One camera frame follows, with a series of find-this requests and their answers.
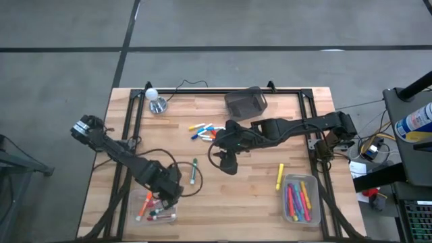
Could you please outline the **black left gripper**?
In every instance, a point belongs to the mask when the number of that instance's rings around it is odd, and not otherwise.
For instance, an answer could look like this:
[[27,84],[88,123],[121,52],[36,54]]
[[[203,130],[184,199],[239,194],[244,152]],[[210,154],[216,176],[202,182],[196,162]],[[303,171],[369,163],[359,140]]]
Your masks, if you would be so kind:
[[177,163],[167,167],[158,161],[151,161],[146,187],[158,194],[164,209],[172,208],[178,203],[184,187],[180,185],[182,173]]

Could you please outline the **white object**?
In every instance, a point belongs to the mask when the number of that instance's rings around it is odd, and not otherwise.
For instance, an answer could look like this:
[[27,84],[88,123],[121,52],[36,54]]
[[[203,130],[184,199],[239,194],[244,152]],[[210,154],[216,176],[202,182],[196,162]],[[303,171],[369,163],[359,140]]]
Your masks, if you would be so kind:
[[158,220],[168,220],[168,219],[175,219],[176,218],[176,214],[170,214],[170,215],[153,215],[153,216],[148,216],[146,219],[148,221],[158,221]]

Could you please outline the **orange dry-erase marker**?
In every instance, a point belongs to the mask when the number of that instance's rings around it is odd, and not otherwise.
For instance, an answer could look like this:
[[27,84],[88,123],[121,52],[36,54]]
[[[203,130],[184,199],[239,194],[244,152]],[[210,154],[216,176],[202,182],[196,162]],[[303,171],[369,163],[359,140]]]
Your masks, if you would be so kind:
[[140,209],[138,215],[136,216],[137,221],[140,221],[142,219],[144,212],[148,206],[148,203],[151,201],[152,197],[153,197],[153,193],[151,191],[148,191],[146,194],[146,198],[143,202],[143,205],[141,206],[141,209]]

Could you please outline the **thin marker blue cap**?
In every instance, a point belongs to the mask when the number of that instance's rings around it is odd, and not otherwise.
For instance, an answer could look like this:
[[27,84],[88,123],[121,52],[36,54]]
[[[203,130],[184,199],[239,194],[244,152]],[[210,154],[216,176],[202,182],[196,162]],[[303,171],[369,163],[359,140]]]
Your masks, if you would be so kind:
[[206,130],[206,129],[200,129],[195,135],[192,135],[191,139],[195,140],[198,137],[200,137],[200,135],[208,135],[208,136],[212,136],[214,137],[214,135],[210,135],[209,132],[212,132],[213,130]]

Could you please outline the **red-orange highlighter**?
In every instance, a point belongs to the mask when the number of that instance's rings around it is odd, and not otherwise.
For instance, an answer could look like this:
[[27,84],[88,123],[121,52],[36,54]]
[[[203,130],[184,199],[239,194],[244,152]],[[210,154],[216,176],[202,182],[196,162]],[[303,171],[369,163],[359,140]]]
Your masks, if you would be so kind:
[[292,189],[290,186],[288,186],[287,195],[288,195],[288,208],[289,208],[290,216],[294,217],[295,212],[294,212],[294,205],[293,205],[293,199],[292,199]]

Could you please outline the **purple highlighter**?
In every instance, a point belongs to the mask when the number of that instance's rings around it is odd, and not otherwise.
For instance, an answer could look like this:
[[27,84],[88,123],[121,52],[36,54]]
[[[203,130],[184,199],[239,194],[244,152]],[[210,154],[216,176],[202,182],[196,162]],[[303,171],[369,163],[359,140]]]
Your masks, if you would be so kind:
[[301,202],[299,201],[299,197],[297,195],[295,186],[293,184],[289,184],[290,188],[292,189],[292,197],[294,200],[294,206],[296,207],[297,210],[301,211],[302,210],[302,205]]

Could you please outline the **orange-yellow highlighter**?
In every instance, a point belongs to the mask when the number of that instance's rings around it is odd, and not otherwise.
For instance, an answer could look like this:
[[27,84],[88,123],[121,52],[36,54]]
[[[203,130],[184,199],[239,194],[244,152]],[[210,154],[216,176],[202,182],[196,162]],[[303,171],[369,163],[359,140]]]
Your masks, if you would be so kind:
[[306,184],[305,184],[304,181],[300,181],[300,187],[301,187],[301,190],[302,190],[303,195],[304,195],[304,199],[305,199],[305,202],[306,202],[306,207],[307,207],[308,210],[311,210],[312,206],[311,206],[311,202],[309,200],[308,194],[307,194]]

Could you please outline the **pink highlighter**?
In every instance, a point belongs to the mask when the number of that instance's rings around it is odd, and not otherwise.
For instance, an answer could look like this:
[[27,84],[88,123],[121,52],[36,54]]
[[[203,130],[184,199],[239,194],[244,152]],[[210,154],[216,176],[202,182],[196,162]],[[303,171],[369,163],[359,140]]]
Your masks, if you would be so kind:
[[309,222],[311,220],[311,217],[310,217],[309,212],[308,212],[308,207],[306,205],[306,200],[305,200],[303,192],[300,192],[300,199],[302,201],[304,218],[306,219],[307,222]]

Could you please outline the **dark smoky plastic bin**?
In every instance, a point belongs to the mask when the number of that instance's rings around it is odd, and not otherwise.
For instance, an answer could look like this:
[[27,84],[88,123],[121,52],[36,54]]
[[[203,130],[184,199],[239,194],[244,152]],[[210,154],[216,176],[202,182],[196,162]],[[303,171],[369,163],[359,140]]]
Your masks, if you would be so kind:
[[258,86],[230,92],[224,100],[230,119],[237,122],[260,116],[267,108],[267,100]]

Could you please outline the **white plastic bin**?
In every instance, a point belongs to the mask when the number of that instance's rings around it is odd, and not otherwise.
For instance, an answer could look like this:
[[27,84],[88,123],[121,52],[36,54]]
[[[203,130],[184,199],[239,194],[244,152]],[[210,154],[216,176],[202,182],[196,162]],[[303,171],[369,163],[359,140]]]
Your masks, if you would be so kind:
[[[284,199],[284,189],[285,186],[289,186],[289,184],[297,184],[299,187],[300,192],[302,192],[300,187],[300,181],[304,181],[306,184],[306,190],[307,194],[312,206],[311,210],[308,210],[310,215],[310,221],[307,222],[304,218],[304,211],[303,206],[302,210],[300,211],[303,221],[294,221],[292,217],[289,215],[286,215],[286,210],[284,207],[285,199]],[[320,208],[320,202],[319,202],[319,191],[318,191],[318,184],[317,179],[313,177],[312,175],[296,175],[296,174],[288,174],[286,175],[283,180],[281,181],[281,197],[282,197],[282,217],[289,222],[292,223],[299,223],[309,226],[318,226],[321,222],[321,208]]]

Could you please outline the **black stand crossbar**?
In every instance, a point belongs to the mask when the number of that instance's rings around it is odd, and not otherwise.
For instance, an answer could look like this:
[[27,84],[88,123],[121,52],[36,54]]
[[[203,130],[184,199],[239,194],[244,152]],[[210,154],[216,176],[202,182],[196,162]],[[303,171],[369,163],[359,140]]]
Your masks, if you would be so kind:
[[389,167],[362,175],[353,179],[356,192],[362,192],[371,188],[376,188],[394,182],[405,182],[407,180],[402,163],[397,163]]

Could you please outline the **small black object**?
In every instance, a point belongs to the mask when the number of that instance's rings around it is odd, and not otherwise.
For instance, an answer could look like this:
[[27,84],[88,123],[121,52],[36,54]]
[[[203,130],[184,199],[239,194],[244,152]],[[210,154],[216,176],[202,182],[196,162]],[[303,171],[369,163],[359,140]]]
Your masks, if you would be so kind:
[[374,194],[369,198],[369,206],[372,208],[372,210],[380,212],[385,209],[386,200],[386,195],[381,193]]

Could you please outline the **grey stand shelf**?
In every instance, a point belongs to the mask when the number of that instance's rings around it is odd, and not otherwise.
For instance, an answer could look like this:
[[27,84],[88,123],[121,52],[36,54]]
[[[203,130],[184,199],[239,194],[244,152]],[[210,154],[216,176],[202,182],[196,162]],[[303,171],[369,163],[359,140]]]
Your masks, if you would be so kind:
[[[432,92],[420,92],[411,102],[400,100],[394,89],[384,90],[383,98],[392,130],[396,133],[395,124],[417,109],[432,102]],[[406,180],[415,186],[432,186],[432,152],[416,151],[413,143],[396,136]]]

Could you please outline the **white blue wipes canister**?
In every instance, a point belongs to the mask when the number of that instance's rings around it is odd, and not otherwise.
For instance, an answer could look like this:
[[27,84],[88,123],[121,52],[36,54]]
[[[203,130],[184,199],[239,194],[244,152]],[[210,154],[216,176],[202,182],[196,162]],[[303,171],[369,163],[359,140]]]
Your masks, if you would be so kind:
[[409,143],[432,137],[432,102],[396,122],[394,129],[398,138]]

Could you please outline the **black backlit keyboard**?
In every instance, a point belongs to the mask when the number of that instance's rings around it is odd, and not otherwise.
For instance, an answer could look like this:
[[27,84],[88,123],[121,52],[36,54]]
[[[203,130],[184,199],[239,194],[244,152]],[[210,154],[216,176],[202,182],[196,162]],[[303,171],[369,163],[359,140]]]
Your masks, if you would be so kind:
[[432,200],[404,200],[408,239],[432,243]]

